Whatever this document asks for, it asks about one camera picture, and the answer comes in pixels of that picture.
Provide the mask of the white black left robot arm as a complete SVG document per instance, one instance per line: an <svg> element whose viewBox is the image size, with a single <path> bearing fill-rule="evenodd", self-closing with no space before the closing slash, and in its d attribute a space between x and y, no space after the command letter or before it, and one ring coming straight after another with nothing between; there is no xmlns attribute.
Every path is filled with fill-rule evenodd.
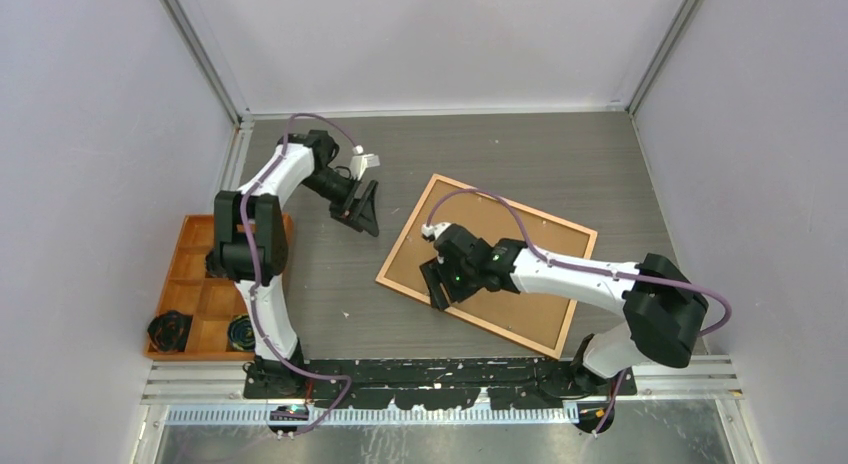
<svg viewBox="0 0 848 464"><path fill-rule="evenodd" d="M269 161L247 183L221 191L213 205L210 274L236 285L248 310L255 339L250 366L254 380L268 378L280 396L293 398L314 373L306 370L298 335L285 301L282 273L289 245L282 209L299 186L327 200L332 219L359 233L378 236L375 180L363 176L380 159L356 145L349 165L332 163L340 147L323 130L286 134Z"/></svg>

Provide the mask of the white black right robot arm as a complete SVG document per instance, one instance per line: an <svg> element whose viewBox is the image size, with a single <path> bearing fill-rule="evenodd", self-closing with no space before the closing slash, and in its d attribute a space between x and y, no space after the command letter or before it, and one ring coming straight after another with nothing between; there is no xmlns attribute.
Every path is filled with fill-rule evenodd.
<svg viewBox="0 0 848 464"><path fill-rule="evenodd" d="M583 339L565 377L596 394L618 375L645 362L682 369L690 364L708 310L665 257L602 262L558 254L524 240L489 244L455 223L424 224L434 258L420 270L433 307L445 310L481 290L574 299L623 318L613 329Z"/></svg>

